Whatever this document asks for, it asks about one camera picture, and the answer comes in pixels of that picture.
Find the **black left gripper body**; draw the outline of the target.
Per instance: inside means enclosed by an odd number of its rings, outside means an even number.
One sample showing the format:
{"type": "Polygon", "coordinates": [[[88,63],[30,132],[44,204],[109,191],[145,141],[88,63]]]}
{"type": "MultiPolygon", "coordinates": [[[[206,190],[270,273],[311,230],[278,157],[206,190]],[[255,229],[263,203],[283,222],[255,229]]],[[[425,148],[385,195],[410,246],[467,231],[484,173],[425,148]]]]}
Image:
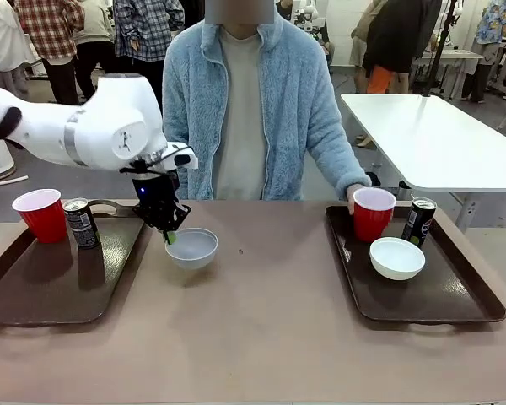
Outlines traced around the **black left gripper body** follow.
{"type": "Polygon", "coordinates": [[[137,216],[180,216],[175,191],[180,183],[175,170],[163,174],[142,174],[132,177],[138,198],[137,216]]]}

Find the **person's left hand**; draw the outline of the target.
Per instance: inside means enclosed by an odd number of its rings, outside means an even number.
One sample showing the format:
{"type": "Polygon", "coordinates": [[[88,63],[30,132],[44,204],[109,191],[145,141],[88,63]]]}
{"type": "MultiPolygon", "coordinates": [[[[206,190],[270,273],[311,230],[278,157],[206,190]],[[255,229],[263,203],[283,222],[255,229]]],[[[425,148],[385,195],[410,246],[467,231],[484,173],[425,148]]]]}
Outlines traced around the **person's left hand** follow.
{"type": "Polygon", "coordinates": [[[353,184],[353,185],[349,186],[346,190],[347,208],[348,208],[348,212],[351,215],[354,214],[354,208],[355,208],[354,194],[356,191],[361,190],[363,188],[364,188],[364,185],[362,185],[362,184],[353,184]]]}

